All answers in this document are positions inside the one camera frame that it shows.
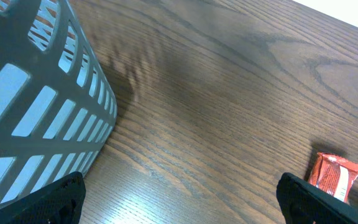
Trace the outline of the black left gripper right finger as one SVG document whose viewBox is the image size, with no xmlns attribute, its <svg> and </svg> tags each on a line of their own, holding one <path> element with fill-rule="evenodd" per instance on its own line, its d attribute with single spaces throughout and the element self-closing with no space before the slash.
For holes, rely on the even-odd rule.
<svg viewBox="0 0 358 224">
<path fill-rule="evenodd" d="M 285 172 L 277 200 L 286 223 L 358 224 L 358 210 L 297 176 Z"/>
</svg>

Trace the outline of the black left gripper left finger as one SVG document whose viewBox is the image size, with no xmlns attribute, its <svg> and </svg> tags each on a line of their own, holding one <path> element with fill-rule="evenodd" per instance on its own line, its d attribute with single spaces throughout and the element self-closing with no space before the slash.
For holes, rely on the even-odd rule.
<svg viewBox="0 0 358 224">
<path fill-rule="evenodd" d="M 80 221 L 86 188 L 81 172 L 73 172 L 0 209 L 0 223 Z"/>
</svg>

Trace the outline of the red white snack bar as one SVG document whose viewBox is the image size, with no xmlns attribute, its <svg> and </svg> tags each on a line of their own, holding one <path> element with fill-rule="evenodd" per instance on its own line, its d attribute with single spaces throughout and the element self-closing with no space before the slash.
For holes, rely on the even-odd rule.
<svg viewBox="0 0 358 224">
<path fill-rule="evenodd" d="M 349 191 L 358 177 L 358 164 L 330 153 L 317 153 L 308 182 L 347 203 Z"/>
</svg>

